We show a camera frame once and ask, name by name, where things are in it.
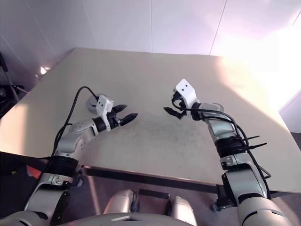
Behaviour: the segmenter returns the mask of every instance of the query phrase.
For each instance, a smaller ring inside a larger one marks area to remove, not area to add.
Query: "silver arm segment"
[[[183,112],[178,113],[169,107],[164,109],[179,119],[187,115],[196,121],[203,120],[208,125],[220,163],[226,171],[222,175],[226,195],[231,204],[238,207],[240,224],[291,226],[292,223],[280,208],[267,199],[268,188],[259,168],[246,152],[246,144],[235,130],[233,120],[223,114],[223,107],[219,104],[200,103],[194,88],[185,79],[179,82],[174,92],[172,103],[176,107],[174,102],[180,100],[180,107],[177,108]]]
[[[55,155],[65,156],[79,161],[83,155],[87,143],[89,143],[98,131],[92,119],[73,124],[69,132],[58,143]]]

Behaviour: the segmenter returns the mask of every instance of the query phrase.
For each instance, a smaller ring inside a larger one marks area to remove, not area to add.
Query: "white table top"
[[[301,152],[250,70],[225,58],[78,48],[0,121],[0,151],[49,156],[76,91],[89,86],[139,113],[130,124],[103,132],[87,147],[82,164],[222,184],[219,156],[203,122],[168,115],[174,86],[185,78],[201,102],[219,103],[247,136],[258,163],[272,174],[271,190],[301,192]],[[82,91],[70,122],[96,117]]]

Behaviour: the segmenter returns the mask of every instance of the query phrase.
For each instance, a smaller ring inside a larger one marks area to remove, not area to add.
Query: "floor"
[[[301,135],[293,134],[293,136],[300,145]],[[27,176],[25,167],[21,167],[14,175],[1,176],[0,179],[0,216],[3,218],[22,210],[35,179]],[[82,176],[82,179],[84,181],[82,187],[72,187],[69,190],[71,202],[65,210],[63,222],[102,213],[110,197],[117,191],[132,189],[134,192],[138,192],[143,188],[169,193],[171,198],[175,196],[185,198],[193,207],[200,226],[238,226],[236,208],[211,212],[209,206],[216,200],[217,195],[215,194],[91,176]],[[273,201],[295,226],[301,226],[301,194],[290,194],[275,198]],[[140,195],[140,212],[162,214],[166,202],[166,199]]]

